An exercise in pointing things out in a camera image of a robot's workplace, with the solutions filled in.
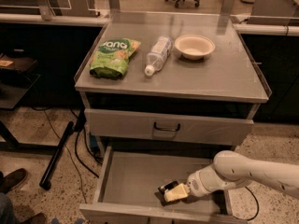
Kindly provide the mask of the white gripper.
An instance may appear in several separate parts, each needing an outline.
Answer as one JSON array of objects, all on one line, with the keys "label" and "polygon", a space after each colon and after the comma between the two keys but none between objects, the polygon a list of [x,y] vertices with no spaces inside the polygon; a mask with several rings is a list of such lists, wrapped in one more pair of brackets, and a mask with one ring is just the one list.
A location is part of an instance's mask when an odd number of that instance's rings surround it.
[{"label": "white gripper", "polygon": [[170,203],[187,198],[189,193],[200,198],[216,191],[219,187],[216,173],[212,168],[204,168],[189,175],[187,185],[180,183],[176,186],[170,186],[165,190],[164,199]]}]

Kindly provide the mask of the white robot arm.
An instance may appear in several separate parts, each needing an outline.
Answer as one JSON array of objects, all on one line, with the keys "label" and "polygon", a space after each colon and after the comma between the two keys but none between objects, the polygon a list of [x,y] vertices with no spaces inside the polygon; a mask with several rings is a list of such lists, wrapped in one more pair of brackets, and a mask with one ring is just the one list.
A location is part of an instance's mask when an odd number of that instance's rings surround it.
[{"label": "white robot arm", "polygon": [[299,198],[298,165],[254,160],[230,150],[217,153],[211,164],[190,174],[185,183],[172,181],[159,187],[159,191],[171,203],[189,196],[201,198],[218,190],[246,187],[252,181]]}]

